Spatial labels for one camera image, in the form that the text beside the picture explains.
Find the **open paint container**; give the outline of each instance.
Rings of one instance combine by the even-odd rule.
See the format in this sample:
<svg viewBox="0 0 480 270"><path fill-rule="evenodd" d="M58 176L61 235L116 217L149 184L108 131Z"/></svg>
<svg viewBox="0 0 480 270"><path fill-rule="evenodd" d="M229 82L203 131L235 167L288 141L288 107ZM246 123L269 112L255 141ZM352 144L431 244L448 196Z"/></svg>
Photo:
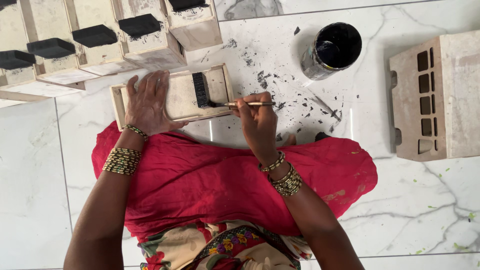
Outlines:
<svg viewBox="0 0 480 270"><path fill-rule="evenodd" d="M301 68L305 76L319 81L347 69L361 52L360 33L346 23L325 26L304 52Z"/></svg>

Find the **bangle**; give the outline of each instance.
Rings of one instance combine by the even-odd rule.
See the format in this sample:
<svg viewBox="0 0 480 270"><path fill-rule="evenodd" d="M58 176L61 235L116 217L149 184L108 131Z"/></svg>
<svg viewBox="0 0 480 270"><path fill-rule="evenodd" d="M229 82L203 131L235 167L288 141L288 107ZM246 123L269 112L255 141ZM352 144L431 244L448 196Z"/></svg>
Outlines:
<svg viewBox="0 0 480 270"><path fill-rule="evenodd" d="M123 125L121 126L122 128L128 128L128 129L131 129L133 131L135 131L136 133L140 134L141 136L144 137L145 141L148 141L148 135L145 134L145 132L141 131L140 129L132 126L132 125Z"/></svg>
<svg viewBox="0 0 480 270"><path fill-rule="evenodd" d="M297 193L303 183L298 171L290 162L288 163L290 165L290 171L282 179L273 181L270 176L267 176L268 181L272 184L276 191L285 197L292 196L293 194Z"/></svg>
<svg viewBox="0 0 480 270"><path fill-rule="evenodd" d="M259 163L258 164L258 169L261 172L269 172L269 171L275 169L276 167L280 166L280 164L282 164L282 162L285 160L285 153L282 152L282 151L279 151L278 153L280 154L280 157L275 161L275 163L273 163L272 165L270 165L268 167L265 167L265 168L262 168L262 164Z"/></svg>
<svg viewBox="0 0 480 270"><path fill-rule="evenodd" d="M113 148L102 170L120 174L133 175L142 154L126 148Z"/></svg>

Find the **black foam block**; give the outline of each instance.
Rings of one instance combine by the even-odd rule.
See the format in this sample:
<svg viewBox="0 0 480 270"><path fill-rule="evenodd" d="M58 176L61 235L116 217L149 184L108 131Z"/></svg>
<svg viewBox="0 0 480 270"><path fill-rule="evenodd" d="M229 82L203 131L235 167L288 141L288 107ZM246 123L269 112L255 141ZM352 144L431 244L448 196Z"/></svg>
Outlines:
<svg viewBox="0 0 480 270"><path fill-rule="evenodd" d="M205 5L205 0L168 0L173 7L173 11L179 12L191 8Z"/></svg>
<svg viewBox="0 0 480 270"><path fill-rule="evenodd" d="M120 29L131 37L141 37L162 29L160 22L152 14L119 20L119 25Z"/></svg>
<svg viewBox="0 0 480 270"><path fill-rule="evenodd" d="M105 25L95 25L72 32L73 40L89 48L116 43L117 34Z"/></svg>
<svg viewBox="0 0 480 270"><path fill-rule="evenodd" d="M210 93L208 92L208 84L205 75L201 72L193 73L193 86L195 87L195 95L197 96L197 105L199 108L210 108Z"/></svg>
<svg viewBox="0 0 480 270"><path fill-rule="evenodd" d="M28 52L45 59L60 58L75 53L74 44L56 37L27 43L27 49Z"/></svg>
<svg viewBox="0 0 480 270"><path fill-rule="evenodd" d="M0 0L0 8L16 4L17 0Z"/></svg>
<svg viewBox="0 0 480 270"><path fill-rule="evenodd" d="M35 64L35 55L19 50L0 51L0 68L16 69Z"/></svg>

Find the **marble floor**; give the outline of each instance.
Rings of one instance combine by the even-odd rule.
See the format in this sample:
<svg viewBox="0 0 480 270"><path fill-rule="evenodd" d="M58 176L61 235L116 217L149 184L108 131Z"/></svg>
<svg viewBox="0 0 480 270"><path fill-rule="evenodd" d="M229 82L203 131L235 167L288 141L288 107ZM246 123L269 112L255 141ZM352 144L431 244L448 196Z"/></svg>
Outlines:
<svg viewBox="0 0 480 270"><path fill-rule="evenodd" d="M437 35L480 29L480 1L218 0L216 9L224 44L187 52L188 67L171 72L224 62L237 97L268 90L285 103L276 109L283 139L293 133L306 143L324 131L370 153L378 185L339 219L365 269L480 269L480 157L397 158L388 94L388 59ZM333 22L358 29L362 53L347 70L311 81L300 57ZM108 87L146 73L102 77L86 82L82 93L0 109L0 270L62 268L95 184L96 134L115 119ZM332 133L334 119L322 114L314 96L342 112ZM234 116L192 122L182 132L204 143L247 147ZM144 261L128 231L123 256L126 269ZM302 268L319 266L313 260Z"/></svg>

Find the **stencil block with rectangular holes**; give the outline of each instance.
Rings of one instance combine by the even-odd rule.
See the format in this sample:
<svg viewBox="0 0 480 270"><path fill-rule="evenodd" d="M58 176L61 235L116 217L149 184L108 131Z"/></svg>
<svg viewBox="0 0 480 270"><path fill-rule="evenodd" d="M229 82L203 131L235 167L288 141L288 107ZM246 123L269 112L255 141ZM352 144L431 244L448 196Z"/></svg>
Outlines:
<svg viewBox="0 0 480 270"><path fill-rule="evenodd" d="M390 58L400 158L480 155L480 31L443 35Z"/></svg>

